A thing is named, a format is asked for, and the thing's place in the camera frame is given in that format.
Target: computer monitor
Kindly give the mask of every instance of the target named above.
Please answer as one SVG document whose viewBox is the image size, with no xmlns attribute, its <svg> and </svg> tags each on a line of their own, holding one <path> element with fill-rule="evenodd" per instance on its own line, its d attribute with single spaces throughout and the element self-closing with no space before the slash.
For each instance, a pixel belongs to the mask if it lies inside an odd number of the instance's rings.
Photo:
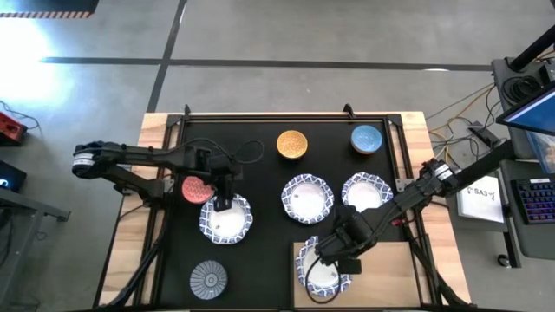
<svg viewBox="0 0 555 312">
<path fill-rule="evenodd" d="M 496 121 L 509 127 L 555 135 L 555 81 L 505 111 Z"/>
</svg>

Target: gray patterned plate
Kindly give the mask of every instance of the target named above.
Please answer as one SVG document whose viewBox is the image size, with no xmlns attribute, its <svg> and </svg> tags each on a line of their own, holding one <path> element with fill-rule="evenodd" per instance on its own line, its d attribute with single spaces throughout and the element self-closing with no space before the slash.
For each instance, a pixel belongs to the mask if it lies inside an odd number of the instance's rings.
<svg viewBox="0 0 555 312">
<path fill-rule="evenodd" d="M 189 286 L 194 295 L 202 300 L 210 300 L 219 296 L 226 285 L 227 273 L 224 267 L 212 260 L 197 265 L 189 279 Z"/>
</svg>

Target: blue and white bowl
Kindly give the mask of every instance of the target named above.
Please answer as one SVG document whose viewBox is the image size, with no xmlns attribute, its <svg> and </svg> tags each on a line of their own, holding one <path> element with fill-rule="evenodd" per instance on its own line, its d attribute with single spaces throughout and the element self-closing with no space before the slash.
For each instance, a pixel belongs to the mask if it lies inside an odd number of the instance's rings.
<svg viewBox="0 0 555 312">
<path fill-rule="evenodd" d="M 285 212 L 303 224 L 315 224 L 330 214 L 333 192 L 323 179 L 300 174 L 287 182 L 281 193 Z"/>
<path fill-rule="evenodd" d="M 236 244 L 252 225 L 251 206 L 242 196 L 235 194 L 232 208 L 216 212 L 216 197 L 208 200 L 200 211 L 200 231 L 215 244 Z"/>
<path fill-rule="evenodd" d="M 382 146 L 382 134 L 374 127 L 358 126 L 350 135 L 350 143 L 357 152 L 371 154 Z"/>
<path fill-rule="evenodd" d="M 298 281 L 306 287 L 306 273 L 310 266 L 316 261 L 317 256 L 314 247 L 318 243 L 318 237 L 311 237 L 304 242 L 304 246 L 295 258 L 295 270 L 297 271 Z M 341 274 L 341 288 L 339 287 L 339 279 L 337 278 L 337 270 L 333 265 L 324 265 L 320 262 L 314 265 L 309 275 L 308 288 L 309 291 L 321 297 L 332 296 L 338 290 L 344 292 L 352 283 L 351 275 Z"/>
<path fill-rule="evenodd" d="M 392 198 L 391 187 L 382 178 L 366 172 L 350 177 L 341 190 L 343 203 L 353 205 L 359 212 L 367 208 L 378 208 Z"/>
</svg>

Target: black floor stripe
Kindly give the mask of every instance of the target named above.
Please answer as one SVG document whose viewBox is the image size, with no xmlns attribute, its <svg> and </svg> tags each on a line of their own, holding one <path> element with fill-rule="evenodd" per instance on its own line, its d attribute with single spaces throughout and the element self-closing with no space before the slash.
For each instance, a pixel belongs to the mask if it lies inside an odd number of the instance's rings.
<svg viewBox="0 0 555 312">
<path fill-rule="evenodd" d="M 156 111 L 156 107 L 158 106 L 158 100 L 160 99 L 164 80 L 166 79 L 167 67 L 169 66 L 170 58 L 172 57 L 173 47 L 175 46 L 177 35 L 180 32 L 181 17 L 185 15 L 186 3 L 187 0 L 180 0 L 175 16 L 173 17 L 172 29 L 170 30 L 170 35 L 167 38 L 166 49 L 164 49 L 162 62 L 160 64 L 160 68 L 158 69 L 156 80 L 154 81 L 153 92 L 150 94 L 150 99 L 148 100 L 147 113 L 154 113 Z"/>
<path fill-rule="evenodd" d="M 120 57 L 43 57 L 40 62 L 50 64 L 94 64 L 94 65 L 158 65 L 161 59 Z"/>
<path fill-rule="evenodd" d="M 173 49 L 175 40 L 168 42 Z M 490 65 L 479 64 L 432 64 L 432 63 L 387 63 L 387 62 L 318 62 L 318 61 L 265 61 L 265 60 L 202 60 L 202 59 L 156 59 L 119 57 L 43 57 L 40 62 L 54 64 L 99 64 L 99 65 L 159 65 L 236 67 L 236 68 L 338 68 L 338 69 L 391 69 L 425 70 L 445 69 L 449 71 L 489 72 Z"/>
<path fill-rule="evenodd" d="M 392 70 L 446 70 L 491 72 L 490 65 L 478 64 L 426 64 L 386 62 L 313 62 L 313 61 L 255 61 L 255 60 L 170 60 L 172 66 L 235 67 L 235 68 L 343 68 L 343 69 L 392 69 Z"/>
</svg>

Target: monitor screen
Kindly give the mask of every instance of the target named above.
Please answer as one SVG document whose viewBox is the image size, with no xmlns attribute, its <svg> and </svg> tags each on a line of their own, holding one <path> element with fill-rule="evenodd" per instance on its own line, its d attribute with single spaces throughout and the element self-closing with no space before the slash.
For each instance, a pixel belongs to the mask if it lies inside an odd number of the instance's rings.
<svg viewBox="0 0 555 312">
<path fill-rule="evenodd" d="M 522 103 L 500 116 L 498 122 L 538 133 L 555 135 L 555 88 L 545 88 L 540 96 Z"/>
</svg>

